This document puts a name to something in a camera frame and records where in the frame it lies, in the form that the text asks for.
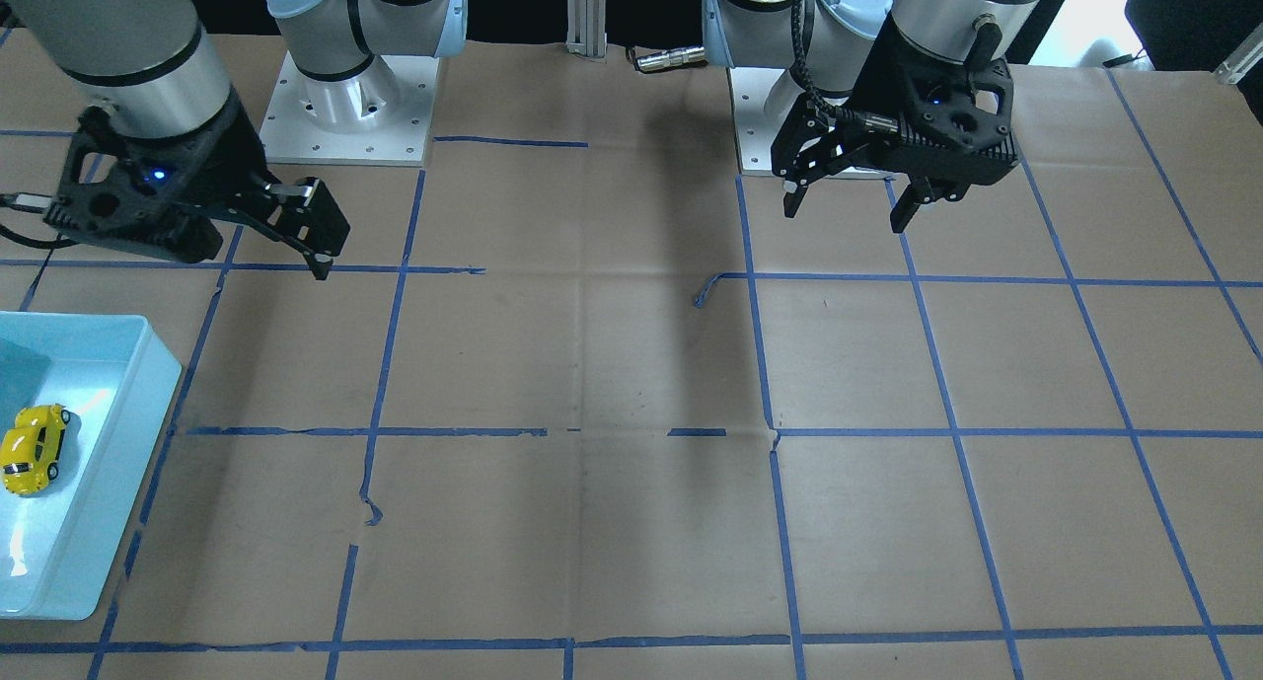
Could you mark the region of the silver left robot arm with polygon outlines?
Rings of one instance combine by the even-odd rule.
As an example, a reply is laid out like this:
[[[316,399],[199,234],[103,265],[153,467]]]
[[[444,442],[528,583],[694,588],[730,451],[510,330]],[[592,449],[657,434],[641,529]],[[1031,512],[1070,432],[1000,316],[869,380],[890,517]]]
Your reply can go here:
[[[703,51],[786,70],[797,90],[770,144],[786,217],[818,181],[874,169],[909,181],[889,217],[899,234],[1021,161],[1005,54],[1038,1],[703,0]]]

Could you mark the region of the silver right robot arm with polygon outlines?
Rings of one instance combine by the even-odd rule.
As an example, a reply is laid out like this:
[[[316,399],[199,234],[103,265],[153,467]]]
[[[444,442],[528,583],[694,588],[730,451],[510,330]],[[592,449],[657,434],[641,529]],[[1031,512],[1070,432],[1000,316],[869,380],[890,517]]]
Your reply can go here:
[[[407,64],[457,56],[469,0],[265,0],[294,73],[256,130],[192,0],[6,0],[87,99],[54,193],[3,195],[76,245],[195,264],[240,224],[328,278],[350,235],[328,185],[284,185],[270,158],[409,164],[423,158],[424,80]]]

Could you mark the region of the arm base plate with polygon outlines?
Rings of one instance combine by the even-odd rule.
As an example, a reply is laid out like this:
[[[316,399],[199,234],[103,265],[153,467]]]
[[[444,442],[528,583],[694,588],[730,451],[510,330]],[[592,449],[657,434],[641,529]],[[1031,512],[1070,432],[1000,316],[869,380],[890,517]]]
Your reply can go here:
[[[773,142],[801,87],[788,70],[734,67],[727,77],[740,174],[770,177]]]
[[[433,56],[376,56],[359,76],[322,82],[285,56],[259,130],[266,159],[422,167],[442,70]]]

